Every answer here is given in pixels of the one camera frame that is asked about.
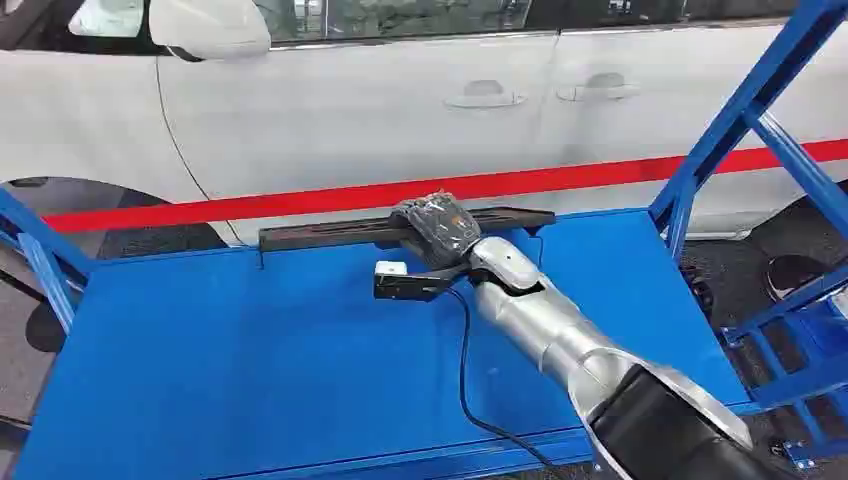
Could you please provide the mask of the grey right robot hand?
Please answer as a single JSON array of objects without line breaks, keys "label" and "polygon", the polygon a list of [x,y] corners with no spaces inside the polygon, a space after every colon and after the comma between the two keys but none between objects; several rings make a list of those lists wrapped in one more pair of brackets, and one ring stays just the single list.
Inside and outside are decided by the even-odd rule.
[{"label": "grey right robot hand", "polygon": [[435,268],[461,263],[482,237],[472,214],[445,191],[401,201],[392,215],[405,220],[417,233],[415,252]]}]

